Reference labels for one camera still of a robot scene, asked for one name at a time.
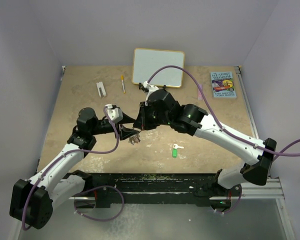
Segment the keyring with tagged keys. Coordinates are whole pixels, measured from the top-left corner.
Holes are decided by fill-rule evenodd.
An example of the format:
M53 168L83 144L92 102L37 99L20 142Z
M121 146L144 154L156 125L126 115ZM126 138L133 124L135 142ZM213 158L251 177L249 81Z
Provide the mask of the keyring with tagged keys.
M132 145L135 145L135 144L140 143L140 142L141 142L140 134L137 133L137 134L134 134L134 135L130 136L130 137L128 138L128 142L129 142L130 144L132 144Z

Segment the key with green tag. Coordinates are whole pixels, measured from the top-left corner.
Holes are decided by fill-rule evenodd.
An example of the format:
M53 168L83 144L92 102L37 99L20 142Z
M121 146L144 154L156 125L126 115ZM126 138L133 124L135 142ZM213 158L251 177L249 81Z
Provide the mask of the key with green tag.
M183 146L180 146L178 144L173 144L173 147L172 147L172 157L173 158L176 158L178 156L178 149L184 149Z

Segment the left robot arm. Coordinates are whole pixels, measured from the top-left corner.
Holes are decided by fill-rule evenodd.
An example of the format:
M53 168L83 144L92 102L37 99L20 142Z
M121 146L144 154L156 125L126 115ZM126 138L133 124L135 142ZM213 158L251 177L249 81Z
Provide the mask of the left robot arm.
M63 178L88 154L94 153L96 135L115 134L115 146L111 150L103 151L102 154L105 155L114 152L119 146L119 141L139 133L124 127L124 124L134 123L135 119L123 113L116 105L107 104L103 113L104 117L99 119L93 108L81 109L72 134L60 153L43 170L28 180L19 179L14 184L9 214L21 221L24 231L43 228L51 218L53 210L69 197L91 194L93 184L83 173Z

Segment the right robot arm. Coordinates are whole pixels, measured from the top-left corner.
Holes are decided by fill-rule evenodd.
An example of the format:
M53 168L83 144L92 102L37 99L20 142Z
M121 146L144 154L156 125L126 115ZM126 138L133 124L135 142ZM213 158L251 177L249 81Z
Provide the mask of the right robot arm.
M133 127L142 131L170 126L181 134L208 140L238 156L242 163L217 172L212 190L218 196L225 195L232 187L251 183L264 186L267 183L277 143L271 138L260 140L226 126L221 128L211 114L194 105L181 105L171 93L159 89L139 104L139 113Z

